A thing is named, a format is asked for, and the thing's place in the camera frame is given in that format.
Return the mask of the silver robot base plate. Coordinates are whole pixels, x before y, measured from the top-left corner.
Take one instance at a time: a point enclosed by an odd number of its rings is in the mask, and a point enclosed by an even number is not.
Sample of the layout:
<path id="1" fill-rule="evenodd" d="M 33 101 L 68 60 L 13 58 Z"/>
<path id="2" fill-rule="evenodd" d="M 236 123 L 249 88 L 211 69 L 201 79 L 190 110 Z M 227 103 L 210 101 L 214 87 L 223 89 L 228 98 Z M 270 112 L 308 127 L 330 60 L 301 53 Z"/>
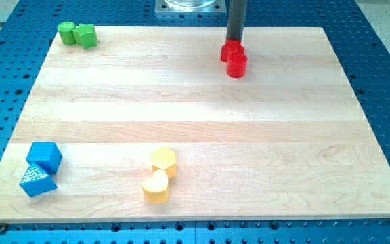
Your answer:
<path id="1" fill-rule="evenodd" d="M 225 0 L 156 0 L 156 14 L 226 14 Z"/>

